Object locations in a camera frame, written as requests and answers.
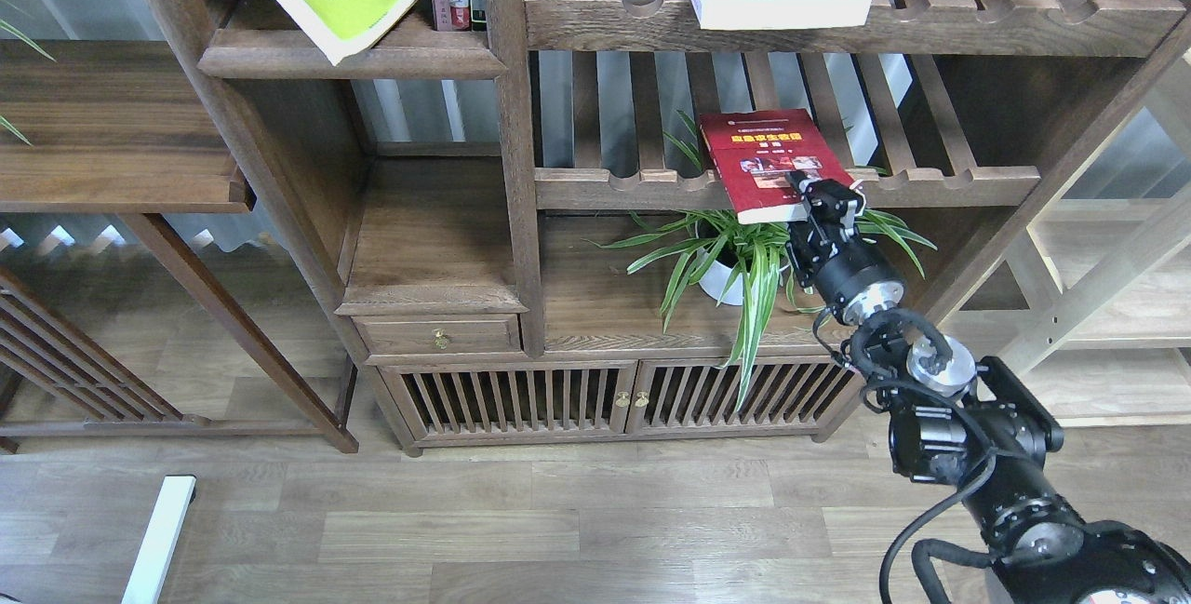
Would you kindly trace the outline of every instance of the spider plant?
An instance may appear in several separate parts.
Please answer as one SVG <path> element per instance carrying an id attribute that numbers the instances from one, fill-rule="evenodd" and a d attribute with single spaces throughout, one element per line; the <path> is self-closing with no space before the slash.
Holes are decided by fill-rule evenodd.
<path id="1" fill-rule="evenodd" d="M 691 137 L 698 137 L 698 127 L 687 113 L 679 112 L 687 132 Z M 667 141 L 672 142 L 678 150 L 685 155 L 694 166 L 703 168 L 703 158 L 699 148 L 690 138 L 675 137 L 673 133 L 663 132 Z M 680 218 L 674 219 L 660 228 L 646 225 L 638 214 L 632 214 L 640 226 L 646 228 L 646 232 L 629 238 L 600 244 L 604 249 L 624 249 L 651 244 L 671 235 L 685 232 L 685 238 L 667 244 L 666 247 L 650 250 L 646 255 L 637 257 L 628 267 L 629 274 L 635 274 L 655 261 L 663 257 L 675 257 L 674 268 L 666 284 L 666 293 L 662 297 L 659 315 L 662 318 L 662 331 L 669 328 L 671 318 L 678 307 L 678 301 L 687 287 L 699 282 L 711 269 L 715 261 L 723 257 L 724 264 L 731 264 L 731 274 L 728 278 L 728 286 L 732 281 L 743 281 L 744 300 L 741 304 L 741 318 L 736 329 L 736 340 L 728 360 L 722 367 L 729 363 L 740 363 L 740 384 L 736 396 L 736 411 L 744 405 L 752 381 L 752 369 L 756 362 L 757 348 L 761 344 L 761 336 L 765 334 L 769 318 L 773 316 L 773 307 L 777 301 L 778 288 L 785 278 L 786 298 L 794 303 L 794 291 L 797 281 L 793 278 L 793 268 L 786 260 L 786 243 L 790 241 L 790 230 L 786 223 L 756 223 L 755 225 L 742 225 L 736 219 L 736 213 L 728 211 L 679 211 Z M 906 226 L 904 219 L 897 214 L 866 208 L 856 223 L 859 231 L 863 235 L 888 236 L 898 244 L 913 261 L 919 274 L 923 273 L 922 263 L 915 254 L 910 243 L 923 244 L 937 250 L 923 236 L 917 235 Z M 868 243 L 877 243 L 866 238 Z M 717 306 L 723 301 L 724 294 L 717 298 Z M 821 311 L 822 307 L 798 311 Z"/>
<path id="2" fill-rule="evenodd" d="M 12 6 L 14 7 L 14 10 L 20 11 L 17 6 L 13 6 L 12 2 L 5 0 L 0 0 L 0 2 L 5 2 L 5 5 Z M 42 45 L 38 45 L 33 39 L 30 39 L 29 36 L 25 36 L 25 32 L 21 32 L 20 29 L 13 26 L 13 24 L 8 23 L 7 19 L 0 19 L 0 32 L 10 32 L 10 35 L 15 36 L 18 37 L 18 39 L 24 41 L 24 43 L 29 45 L 29 48 L 35 49 L 35 51 L 39 54 L 43 54 L 43 56 L 46 57 L 48 60 L 51 61 L 54 60 L 54 57 L 50 56 L 50 54 L 45 52 L 45 49 L 42 49 Z M 21 133 L 20 130 L 18 130 L 15 125 L 13 125 L 12 122 L 8 122 L 4 116 L 0 116 L 0 127 L 8 130 L 8 132 L 12 133 L 12 136 L 20 138 L 21 142 L 26 143 L 26 145 L 33 145 L 33 143 L 30 143 L 29 138 L 25 138 L 25 133 Z"/>

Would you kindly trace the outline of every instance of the potted plant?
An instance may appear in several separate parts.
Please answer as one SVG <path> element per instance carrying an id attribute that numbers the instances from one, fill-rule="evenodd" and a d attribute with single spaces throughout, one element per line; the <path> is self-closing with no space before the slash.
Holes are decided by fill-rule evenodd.
<path id="1" fill-rule="evenodd" d="M 679 112 L 679 116 L 690 135 L 698 137 L 694 120 L 687 113 Z M 663 133 L 667 141 L 672 142 L 686 158 L 696 163 L 698 168 L 703 168 L 699 149 L 690 138 L 678 138 L 672 133 Z M 663 257 L 675 257 L 674 268 L 669 274 L 666 292 L 659 307 L 659 315 L 662 317 L 662 331 L 668 329 L 678 301 L 686 288 L 697 282 L 704 288 L 704 292 L 716 299 L 717 306 L 730 303 L 740 304 L 741 318 L 736 329 L 736 340 L 728 360 L 723 363 L 723 367 L 729 366 L 729 363 L 740 363 L 741 367 L 741 380 L 736 397 L 736 410 L 738 411 L 744 403 L 744 397 L 748 396 L 752 380 L 750 371 L 756 361 L 761 336 L 765 334 L 766 325 L 769 324 L 778 289 L 782 282 L 785 282 L 787 299 L 791 304 L 794 303 L 797 281 L 793 276 L 793 268 L 786 257 L 790 231 L 786 223 L 743 225 L 731 210 L 679 211 L 678 213 L 680 213 L 679 219 L 660 228 L 650 228 L 638 214 L 632 214 L 635 222 L 646 228 L 647 231 L 618 242 L 600 244 L 600 248 L 634 248 L 655 243 L 668 236 L 682 235 L 680 241 L 637 257 L 629 264 L 628 273 L 635 274 L 655 261 L 663 260 Z M 910 247 L 910 242 L 937 250 L 935 244 L 911 231 L 904 219 L 896 217 L 896 214 L 867 208 L 859 219 L 858 226 L 863 235 L 888 236 L 893 239 L 910 256 L 919 274 L 924 274 L 922 264 Z M 711 287 L 711 281 L 707 280 L 711 274 L 727 278 L 722 288 Z M 731 299 L 734 293 L 740 294 L 738 301 Z"/>

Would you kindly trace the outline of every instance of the drawer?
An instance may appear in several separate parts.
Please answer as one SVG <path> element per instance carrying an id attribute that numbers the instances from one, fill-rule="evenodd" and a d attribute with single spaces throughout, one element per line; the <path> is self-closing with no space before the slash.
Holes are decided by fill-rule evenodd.
<path id="1" fill-rule="evenodd" d="M 520 350 L 515 312 L 478 316 L 357 316 L 353 318 L 370 355 L 505 353 Z"/>

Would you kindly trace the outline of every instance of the cabinet door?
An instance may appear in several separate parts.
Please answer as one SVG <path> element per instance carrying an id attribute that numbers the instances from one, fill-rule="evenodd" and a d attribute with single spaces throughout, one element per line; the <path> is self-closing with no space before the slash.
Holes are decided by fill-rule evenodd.
<path id="1" fill-rule="evenodd" d="M 825 356 L 765 357 L 736 410 L 740 367 L 721 360 L 641 363 L 625 431 L 632 435 L 822 435 L 855 406 L 862 381 Z"/>
<path id="2" fill-rule="evenodd" d="M 420 446 L 623 434 L 635 372 L 626 361 L 381 367 Z"/>

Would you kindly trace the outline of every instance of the red book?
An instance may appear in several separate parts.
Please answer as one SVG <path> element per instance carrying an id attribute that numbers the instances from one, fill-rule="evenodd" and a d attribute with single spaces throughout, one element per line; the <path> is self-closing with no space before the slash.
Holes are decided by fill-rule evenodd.
<path id="1" fill-rule="evenodd" d="M 790 172 L 856 183 L 804 108 L 701 113 L 699 129 L 743 225 L 806 218 L 802 195 L 786 181 Z"/>

